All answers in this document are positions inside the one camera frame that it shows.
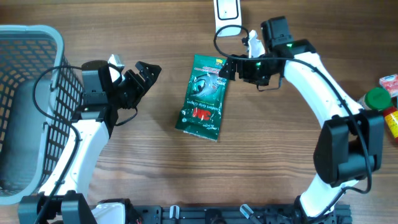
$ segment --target green lid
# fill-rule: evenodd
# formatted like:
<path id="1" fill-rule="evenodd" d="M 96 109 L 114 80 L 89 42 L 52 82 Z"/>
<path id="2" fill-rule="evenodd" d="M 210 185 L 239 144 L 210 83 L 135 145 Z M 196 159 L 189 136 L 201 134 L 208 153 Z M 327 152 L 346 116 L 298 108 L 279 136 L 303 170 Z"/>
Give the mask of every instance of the green lid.
<path id="1" fill-rule="evenodd" d="M 365 96 L 365 103 L 375 110 L 384 110 L 392 106 L 390 93 L 381 87 L 369 91 Z"/>

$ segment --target small box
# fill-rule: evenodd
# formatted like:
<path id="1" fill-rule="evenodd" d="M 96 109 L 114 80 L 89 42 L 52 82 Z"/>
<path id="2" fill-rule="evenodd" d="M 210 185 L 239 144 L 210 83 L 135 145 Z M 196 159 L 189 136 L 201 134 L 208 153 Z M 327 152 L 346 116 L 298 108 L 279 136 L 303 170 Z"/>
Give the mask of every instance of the small box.
<path id="1" fill-rule="evenodd" d="M 390 93 L 391 98 L 398 96 L 398 74 L 380 78 L 379 83 Z"/>

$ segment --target wood grain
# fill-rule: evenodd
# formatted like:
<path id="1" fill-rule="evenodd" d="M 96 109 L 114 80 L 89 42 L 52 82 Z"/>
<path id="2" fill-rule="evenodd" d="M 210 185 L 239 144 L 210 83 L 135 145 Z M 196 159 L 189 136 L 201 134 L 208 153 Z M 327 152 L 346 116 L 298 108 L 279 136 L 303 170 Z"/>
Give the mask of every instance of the wood grain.
<path id="1" fill-rule="evenodd" d="M 353 98 L 398 72 L 398 1 L 242 1 L 243 24 L 257 29 L 285 15 L 296 39 L 306 38 Z M 213 47 L 212 1 L 2 6 L 2 24 L 47 24 L 65 41 L 72 65 L 120 54 L 163 68 L 139 104 L 139 115 L 115 128 L 97 162 L 88 201 L 130 198 L 135 205 L 290 203 L 311 182 L 320 128 L 299 92 L 259 93 L 241 81 L 229 86 L 218 143 L 174 129 L 194 54 L 219 56 Z M 220 40 L 244 52 L 240 37 Z M 274 78 L 271 85 L 277 85 Z M 121 119 L 132 111 L 121 111 Z M 355 223 L 396 223 L 398 149 L 386 132 L 382 169 L 368 195 L 348 193 Z M 16 206 L 0 209 L 1 223 L 17 223 Z"/>

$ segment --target green package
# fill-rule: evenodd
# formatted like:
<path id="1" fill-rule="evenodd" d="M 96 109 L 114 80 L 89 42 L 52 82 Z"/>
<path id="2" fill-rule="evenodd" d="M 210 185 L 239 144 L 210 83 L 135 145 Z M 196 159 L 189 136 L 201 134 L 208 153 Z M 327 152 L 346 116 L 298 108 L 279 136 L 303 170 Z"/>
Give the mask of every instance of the green package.
<path id="1" fill-rule="evenodd" d="M 228 80 L 218 76 L 225 59 L 195 55 L 184 106 L 175 128 L 217 141 Z"/>

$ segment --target plastic basket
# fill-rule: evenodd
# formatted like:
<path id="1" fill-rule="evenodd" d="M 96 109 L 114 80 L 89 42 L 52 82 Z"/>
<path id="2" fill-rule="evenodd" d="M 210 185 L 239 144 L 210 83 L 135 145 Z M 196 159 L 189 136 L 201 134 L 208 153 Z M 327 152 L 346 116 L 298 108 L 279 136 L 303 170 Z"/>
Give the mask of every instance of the plastic basket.
<path id="1" fill-rule="evenodd" d="M 67 65 L 62 36 L 49 26 L 0 26 L 0 205 L 38 191 L 54 170 L 69 128 L 40 114 L 32 86 L 46 69 Z M 82 85 L 71 69 L 50 72 L 36 98 L 48 114 L 70 119 Z"/>

